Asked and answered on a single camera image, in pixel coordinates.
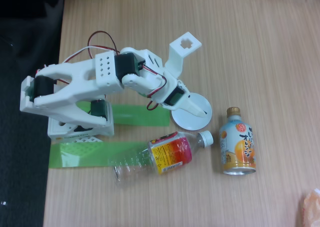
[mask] plastic bottle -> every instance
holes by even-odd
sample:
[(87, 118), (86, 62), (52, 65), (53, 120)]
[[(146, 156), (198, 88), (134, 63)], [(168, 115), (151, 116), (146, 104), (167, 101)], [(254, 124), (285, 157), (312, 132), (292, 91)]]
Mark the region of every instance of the plastic bottle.
[(197, 135), (174, 132), (148, 142), (148, 147), (127, 150), (114, 160), (118, 183), (150, 174), (161, 175), (189, 163), (200, 148), (214, 143), (209, 131)]

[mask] orange illustration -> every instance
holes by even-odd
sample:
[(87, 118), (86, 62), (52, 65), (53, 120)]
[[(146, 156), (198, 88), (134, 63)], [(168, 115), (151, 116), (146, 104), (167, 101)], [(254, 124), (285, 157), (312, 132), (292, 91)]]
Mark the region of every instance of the orange illustration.
[(237, 123), (236, 125), (235, 125), (235, 128), (236, 128), (236, 130), (237, 131), (239, 131), (239, 132), (245, 132), (246, 131), (246, 125), (245, 124), (243, 124), (243, 123)]
[(226, 137), (227, 137), (227, 132), (226, 132), (226, 131), (223, 131), (223, 132), (221, 133), (221, 138), (224, 139), (224, 138), (226, 138)]
[(236, 158), (243, 163), (254, 161), (255, 150), (250, 141), (240, 140), (235, 145), (234, 153)]

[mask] can label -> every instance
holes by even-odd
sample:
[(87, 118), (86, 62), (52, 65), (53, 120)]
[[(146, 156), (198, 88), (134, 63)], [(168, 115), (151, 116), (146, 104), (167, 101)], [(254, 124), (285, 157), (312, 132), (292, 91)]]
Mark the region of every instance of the can label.
[(175, 132), (151, 141), (152, 144), (159, 144), (152, 147), (151, 151), (160, 175), (185, 165), (192, 160), (192, 153), (187, 138), (175, 138), (177, 134)]
[(245, 123), (227, 123), (220, 130), (223, 170), (235, 167), (256, 168), (252, 128)]

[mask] bottle cap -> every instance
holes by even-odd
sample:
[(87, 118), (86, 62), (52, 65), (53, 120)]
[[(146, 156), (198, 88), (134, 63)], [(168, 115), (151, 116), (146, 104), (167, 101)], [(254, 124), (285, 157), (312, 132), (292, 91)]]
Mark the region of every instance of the bottle cap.
[(226, 110), (226, 116), (241, 116), (239, 107), (230, 107)]
[(214, 138), (210, 131), (203, 131), (199, 133), (203, 139), (204, 147), (208, 147), (214, 143)]

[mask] white wire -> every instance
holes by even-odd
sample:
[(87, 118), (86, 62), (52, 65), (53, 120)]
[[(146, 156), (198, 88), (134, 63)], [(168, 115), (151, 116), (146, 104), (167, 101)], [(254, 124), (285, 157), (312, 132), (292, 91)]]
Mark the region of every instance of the white wire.
[(79, 52), (85, 50), (85, 49), (88, 49), (88, 48), (96, 48), (96, 49), (101, 49), (101, 50), (105, 50), (105, 51), (110, 51), (109, 49), (106, 49), (106, 48), (101, 48), (101, 47), (97, 47), (97, 46), (86, 46), (86, 47), (83, 47), (82, 49), (78, 50), (77, 52), (73, 53), (72, 55), (70, 55), (68, 58), (66, 58), (63, 62), (65, 63), (69, 58), (71, 58), (72, 56), (78, 54)]

